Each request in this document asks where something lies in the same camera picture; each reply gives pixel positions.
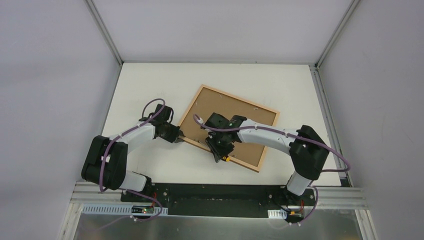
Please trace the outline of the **brown wooden photo frame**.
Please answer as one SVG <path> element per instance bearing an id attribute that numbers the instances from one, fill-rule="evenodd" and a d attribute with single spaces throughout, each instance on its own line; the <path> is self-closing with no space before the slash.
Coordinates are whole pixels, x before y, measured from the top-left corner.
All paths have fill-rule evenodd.
<path id="1" fill-rule="evenodd" d="M 220 114 L 227 119 L 231 119 L 234 115 L 244 116 L 273 127 L 277 125 L 280 117 L 280 112 L 277 110 L 203 84 L 180 119 L 178 125 L 183 132 L 181 139 L 209 152 L 210 148 L 205 142 L 208 134 L 195 123 L 193 115 L 197 114 L 203 120 L 207 120 L 212 113 Z M 267 147 L 259 144 L 236 142 L 234 151 L 229 155 L 229 161 L 258 173 L 267 150 Z"/>

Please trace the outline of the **black orange handle screwdriver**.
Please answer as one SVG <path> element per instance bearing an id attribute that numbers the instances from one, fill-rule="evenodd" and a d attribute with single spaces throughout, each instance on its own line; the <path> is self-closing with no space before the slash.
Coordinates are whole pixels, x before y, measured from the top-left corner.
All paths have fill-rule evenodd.
<path id="1" fill-rule="evenodd" d="M 225 156 L 222 158 L 223 161 L 225 162 L 229 162 L 231 160 L 231 158 L 229 156 Z"/>

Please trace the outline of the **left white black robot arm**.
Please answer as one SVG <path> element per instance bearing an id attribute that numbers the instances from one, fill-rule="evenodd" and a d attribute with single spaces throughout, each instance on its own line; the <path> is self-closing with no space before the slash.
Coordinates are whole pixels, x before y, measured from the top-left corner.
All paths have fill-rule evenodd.
<path id="1" fill-rule="evenodd" d="M 128 154 L 142 144 L 161 138 L 177 143 L 183 132 L 173 125 L 174 110 L 158 104 L 154 112 L 144 116 L 131 128 L 106 137 L 97 135 L 91 141 L 81 177 L 105 190 L 131 190 L 140 202 L 152 198 L 151 179 L 127 169 Z"/>

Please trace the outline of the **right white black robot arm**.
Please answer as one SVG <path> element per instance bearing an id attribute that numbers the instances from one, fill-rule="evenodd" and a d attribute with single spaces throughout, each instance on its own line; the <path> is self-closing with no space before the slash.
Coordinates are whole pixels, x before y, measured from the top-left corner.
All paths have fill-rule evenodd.
<path id="1" fill-rule="evenodd" d="M 228 160 L 235 143 L 258 144 L 290 156 L 294 172 L 283 192 L 284 200 L 290 205 L 303 200 L 305 190 L 319 178 L 330 153 L 329 147 L 308 125 L 280 130 L 245 116 L 227 119 L 218 113 L 213 113 L 207 121 L 196 114 L 193 119 L 207 131 L 205 142 L 216 162 Z"/>

